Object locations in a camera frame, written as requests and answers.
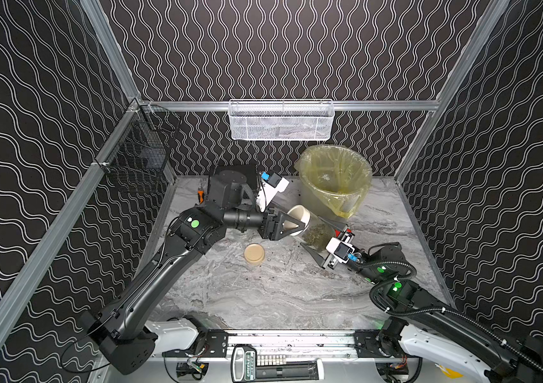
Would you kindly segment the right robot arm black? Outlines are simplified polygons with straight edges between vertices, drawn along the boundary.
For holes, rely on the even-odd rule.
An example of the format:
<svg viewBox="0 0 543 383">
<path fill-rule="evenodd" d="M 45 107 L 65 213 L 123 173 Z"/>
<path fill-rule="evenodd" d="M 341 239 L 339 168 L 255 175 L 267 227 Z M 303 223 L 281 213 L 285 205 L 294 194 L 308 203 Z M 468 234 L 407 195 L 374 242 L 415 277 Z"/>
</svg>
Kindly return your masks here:
<svg viewBox="0 0 543 383">
<path fill-rule="evenodd" d="M 541 346 L 494 332 L 434 297 L 415 278 L 398 242 L 364 250 L 350 229 L 303 234 L 302 247 L 322 268 L 343 264 L 371 284 L 370 301 L 388 318 L 359 351 L 428 359 L 483 382 L 543 382 Z"/>
</svg>

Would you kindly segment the jar with cream lid front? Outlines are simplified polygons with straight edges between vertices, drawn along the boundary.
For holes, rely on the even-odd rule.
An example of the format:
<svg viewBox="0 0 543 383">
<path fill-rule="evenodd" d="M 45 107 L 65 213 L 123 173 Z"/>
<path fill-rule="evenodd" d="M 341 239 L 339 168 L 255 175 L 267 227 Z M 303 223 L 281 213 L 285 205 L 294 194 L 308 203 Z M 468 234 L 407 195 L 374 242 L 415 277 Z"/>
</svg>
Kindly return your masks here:
<svg viewBox="0 0 543 383">
<path fill-rule="evenodd" d="M 300 234 L 303 243 L 318 252 L 326 250 L 331 238 L 335 238 L 335 229 L 313 214 L 309 217 L 306 229 Z"/>
</svg>

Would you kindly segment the tan jar lid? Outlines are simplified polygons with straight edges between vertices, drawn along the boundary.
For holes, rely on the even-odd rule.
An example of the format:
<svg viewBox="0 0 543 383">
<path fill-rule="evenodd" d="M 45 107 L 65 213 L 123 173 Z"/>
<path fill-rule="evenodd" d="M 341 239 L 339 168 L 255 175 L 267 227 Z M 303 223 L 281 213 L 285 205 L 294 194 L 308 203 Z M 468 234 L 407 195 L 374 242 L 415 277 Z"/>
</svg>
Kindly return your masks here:
<svg viewBox="0 0 543 383">
<path fill-rule="evenodd" d="M 260 244 L 249 244 L 244 249 L 244 259 L 252 266 L 260 266 L 265 260 L 265 249 Z"/>
</svg>

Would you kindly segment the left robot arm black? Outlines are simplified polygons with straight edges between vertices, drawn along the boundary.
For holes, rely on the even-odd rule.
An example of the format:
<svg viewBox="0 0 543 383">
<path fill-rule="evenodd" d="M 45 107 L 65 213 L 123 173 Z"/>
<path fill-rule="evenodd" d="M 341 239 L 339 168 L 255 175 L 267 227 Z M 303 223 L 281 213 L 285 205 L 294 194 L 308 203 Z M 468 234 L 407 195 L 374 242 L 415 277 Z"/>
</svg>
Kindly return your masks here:
<svg viewBox="0 0 543 383">
<path fill-rule="evenodd" d="M 256 230 L 270 241 L 302 231 L 304 223 L 273 201 L 288 185 L 288 180 L 276 173 L 246 176 L 239 167 L 226 167 L 209 176 L 199 204 L 172 221 L 156 257 L 126 290 L 100 311 L 87 311 L 80 317 L 86 336 L 110 366 L 129 375 L 154 355 L 201 351 L 197 344 L 201 327 L 188 319 L 151 322 L 153 309 L 229 229 Z"/>
</svg>

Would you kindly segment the cream jar lid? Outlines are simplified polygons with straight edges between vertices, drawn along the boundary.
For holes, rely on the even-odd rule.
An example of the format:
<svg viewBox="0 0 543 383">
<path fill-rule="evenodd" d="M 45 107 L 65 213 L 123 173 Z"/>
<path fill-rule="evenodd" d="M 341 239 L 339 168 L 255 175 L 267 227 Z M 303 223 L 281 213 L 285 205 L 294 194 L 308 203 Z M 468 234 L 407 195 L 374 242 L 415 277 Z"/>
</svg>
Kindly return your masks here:
<svg viewBox="0 0 543 383">
<path fill-rule="evenodd" d="M 304 231 L 308 229 L 311 221 L 311 212 L 303 205 L 295 205 L 288 213 L 292 221 L 286 221 L 284 228 L 287 230 L 294 230 L 291 236 L 300 236 Z"/>
</svg>

